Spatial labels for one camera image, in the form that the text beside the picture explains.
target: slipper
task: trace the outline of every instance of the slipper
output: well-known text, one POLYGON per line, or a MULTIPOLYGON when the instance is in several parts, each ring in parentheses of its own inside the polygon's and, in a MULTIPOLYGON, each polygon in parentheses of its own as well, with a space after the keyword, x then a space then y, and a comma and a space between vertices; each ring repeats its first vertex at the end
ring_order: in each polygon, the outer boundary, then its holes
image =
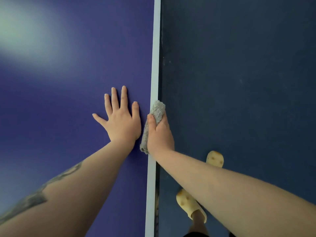
POLYGON ((180 205, 180 207, 188 214, 188 217, 192 219, 191 215, 194 211, 201 211, 201 213, 204 215, 204 223, 206 223, 206 213, 202 209, 202 207, 199 205, 199 203, 193 198, 192 195, 190 195, 185 189, 182 189, 177 194, 177 203, 180 205))
POLYGON ((221 153, 212 150, 206 158, 206 163, 222 168, 224 164, 224 157, 221 153))

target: tattooed arm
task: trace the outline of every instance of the tattooed arm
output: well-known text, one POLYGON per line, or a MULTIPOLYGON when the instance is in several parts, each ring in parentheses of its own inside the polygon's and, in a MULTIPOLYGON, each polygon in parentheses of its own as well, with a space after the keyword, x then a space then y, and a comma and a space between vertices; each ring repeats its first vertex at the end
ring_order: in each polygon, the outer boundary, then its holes
POLYGON ((112 104, 105 95, 105 109, 108 121, 96 114, 93 117, 106 129, 111 142, 0 215, 1 237, 86 234, 141 134, 139 107, 133 103, 131 116, 126 87, 122 88, 121 107, 113 88, 112 104))

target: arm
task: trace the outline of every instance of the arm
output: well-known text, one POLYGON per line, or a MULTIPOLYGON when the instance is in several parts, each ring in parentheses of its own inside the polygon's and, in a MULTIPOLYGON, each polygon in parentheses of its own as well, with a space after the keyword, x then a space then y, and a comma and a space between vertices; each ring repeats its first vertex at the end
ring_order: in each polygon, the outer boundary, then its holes
POLYGON ((316 206, 261 180, 174 151, 166 115, 148 116, 148 150, 155 160, 234 235, 315 236, 316 206))
POLYGON ((109 120, 94 114, 111 142, 81 163, 44 184, 0 216, 0 236, 84 236, 107 199, 121 164, 141 134, 139 107, 127 108, 122 89, 121 108, 116 90, 112 105, 105 95, 109 120))

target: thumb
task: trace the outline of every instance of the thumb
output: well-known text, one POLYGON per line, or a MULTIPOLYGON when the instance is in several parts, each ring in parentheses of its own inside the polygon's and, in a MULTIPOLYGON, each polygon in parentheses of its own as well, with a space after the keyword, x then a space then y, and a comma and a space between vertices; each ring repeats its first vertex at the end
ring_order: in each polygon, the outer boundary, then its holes
POLYGON ((154 118, 153 115, 149 114, 147 116, 147 121, 148 121, 148 132, 153 132, 153 131, 156 131, 156 120, 154 118))

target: leg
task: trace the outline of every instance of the leg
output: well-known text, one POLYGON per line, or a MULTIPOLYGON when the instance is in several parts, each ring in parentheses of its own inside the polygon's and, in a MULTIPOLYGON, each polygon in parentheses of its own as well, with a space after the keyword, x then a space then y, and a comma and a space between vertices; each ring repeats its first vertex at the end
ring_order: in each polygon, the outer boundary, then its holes
POLYGON ((191 217, 192 225, 188 233, 198 232, 209 236, 209 233, 207 232, 206 226, 204 224, 204 215, 202 214, 202 212, 200 210, 196 210, 192 213, 191 217))

